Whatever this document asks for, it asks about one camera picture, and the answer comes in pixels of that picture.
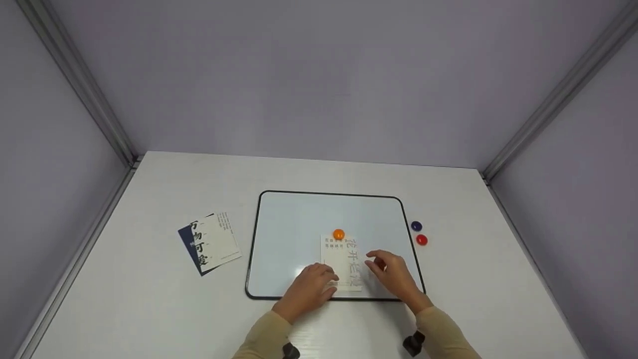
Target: person's left hand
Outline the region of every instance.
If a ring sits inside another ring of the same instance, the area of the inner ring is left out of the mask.
[[[288,323],[321,307],[337,291],[336,287],[323,290],[331,280],[339,280],[332,268],[315,263],[304,268],[292,282],[286,293],[272,307]]]

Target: stack of cards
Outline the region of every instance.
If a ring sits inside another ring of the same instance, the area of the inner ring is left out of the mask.
[[[241,257],[226,212],[196,220],[178,233],[201,275]]]
[[[332,236],[321,236],[321,260],[339,276],[339,282],[331,281],[340,291],[361,292],[361,261],[354,238],[337,241]]]

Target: metal frame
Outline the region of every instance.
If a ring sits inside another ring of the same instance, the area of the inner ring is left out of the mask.
[[[547,283],[547,279],[543,275],[543,271],[538,266],[538,263],[536,263],[536,260],[534,260],[534,257],[532,256],[532,254],[530,252],[530,249],[527,247],[527,244],[525,244],[525,241],[523,241],[523,238],[521,237],[521,233],[519,233],[518,229],[516,229],[516,226],[512,222],[512,219],[510,218],[510,215],[507,213],[507,210],[505,210],[505,206],[501,202],[501,199],[498,198],[498,195],[496,194],[496,191],[494,191],[492,186],[488,185],[487,186],[487,190],[492,195],[492,198],[494,199],[494,202],[496,203],[496,206],[501,211],[501,214],[503,215],[503,218],[505,219],[507,225],[509,225],[510,230],[512,231],[512,234],[516,238],[516,241],[518,242],[518,244],[521,246],[521,249],[523,250],[523,253],[525,254],[525,257],[527,257],[527,260],[530,262],[531,267],[534,269],[534,271],[536,272],[538,277],[541,279],[541,283],[545,287],[545,290],[547,291],[547,294],[549,295],[549,298],[552,300],[552,303],[554,303],[554,307],[556,307],[556,310],[558,311],[558,314],[561,316],[563,322],[565,323],[565,326],[567,327],[567,330],[572,335],[572,338],[574,338],[574,341],[578,345],[578,349],[581,351],[582,357],[583,358],[589,358],[589,356],[587,355],[587,352],[585,352],[585,349],[583,349],[583,347],[582,347],[581,340],[576,335],[576,333],[573,331],[572,327],[569,325],[569,321],[567,320],[567,316],[565,315],[565,313],[563,312],[561,307],[558,305],[558,302],[556,301],[556,297],[554,297],[554,293],[552,292],[551,287],[549,287],[549,284]]]
[[[638,1],[631,0],[567,73],[567,76],[549,93],[514,137],[481,171],[486,183],[492,182],[506,165],[536,139],[637,30]]]
[[[132,168],[137,157],[135,148],[51,4],[47,0],[17,3],[117,156]]]
[[[82,240],[79,249],[75,252],[73,259],[71,259],[69,265],[62,274],[62,277],[58,280],[56,287],[49,296],[46,304],[40,312],[40,315],[38,315],[38,318],[35,323],[33,323],[27,337],[22,342],[22,345],[14,356],[15,359],[29,359],[35,352],[40,340],[47,331],[49,324],[56,315],[57,310],[60,308],[64,297],[66,297],[66,293],[68,293],[69,289],[71,289],[71,285],[75,281],[78,273],[80,273],[80,269],[89,257],[91,249],[93,249],[95,242],[98,240],[102,230],[111,218],[111,214],[113,214],[117,203],[120,198],[122,198],[122,195],[134,174],[135,169],[128,170],[120,185],[109,195],[107,202],[100,211],[100,215],[91,225],[87,236],[85,236]]]

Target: blue magnet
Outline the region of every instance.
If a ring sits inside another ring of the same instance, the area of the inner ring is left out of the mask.
[[[412,222],[412,224],[410,224],[410,227],[412,227],[415,232],[419,232],[421,229],[423,229],[421,222],[417,221]]]

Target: tabletop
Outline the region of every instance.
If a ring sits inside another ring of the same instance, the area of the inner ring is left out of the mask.
[[[583,358],[474,169],[148,152],[32,358],[230,358],[273,302],[244,292],[264,190],[389,195],[423,223],[428,295],[484,358]],[[201,277],[177,230],[226,211],[242,257]],[[329,302],[303,358],[407,358],[402,303]]]

